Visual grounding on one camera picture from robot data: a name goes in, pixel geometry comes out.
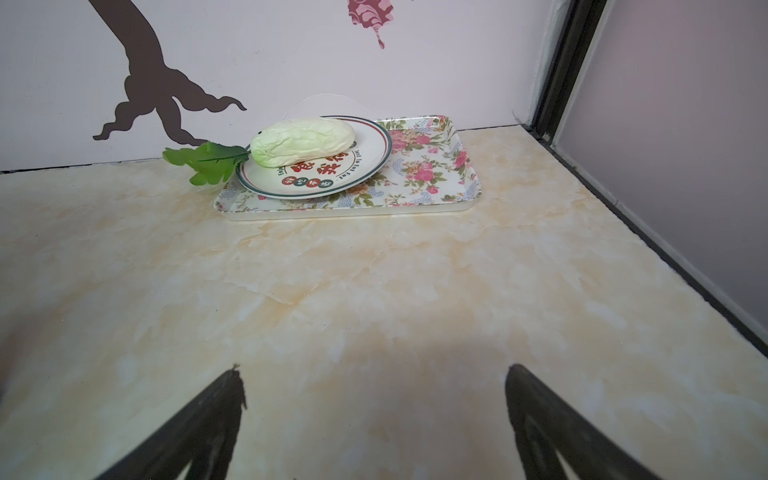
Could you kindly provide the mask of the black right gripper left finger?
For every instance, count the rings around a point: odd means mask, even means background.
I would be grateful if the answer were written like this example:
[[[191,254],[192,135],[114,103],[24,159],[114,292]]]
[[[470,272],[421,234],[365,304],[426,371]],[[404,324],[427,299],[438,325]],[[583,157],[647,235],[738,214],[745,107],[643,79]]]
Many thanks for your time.
[[[237,367],[224,371],[100,479],[224,479],[247,408]]]

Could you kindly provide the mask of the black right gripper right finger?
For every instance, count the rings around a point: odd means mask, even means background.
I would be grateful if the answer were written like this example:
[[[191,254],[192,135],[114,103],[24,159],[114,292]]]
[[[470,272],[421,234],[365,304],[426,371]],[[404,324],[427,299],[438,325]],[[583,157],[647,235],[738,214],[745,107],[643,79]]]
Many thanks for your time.
[[[543,381],[512,365],[505,398],[516,448],[528,479],[565,479],[566,461],[580,479],[655,479]]]

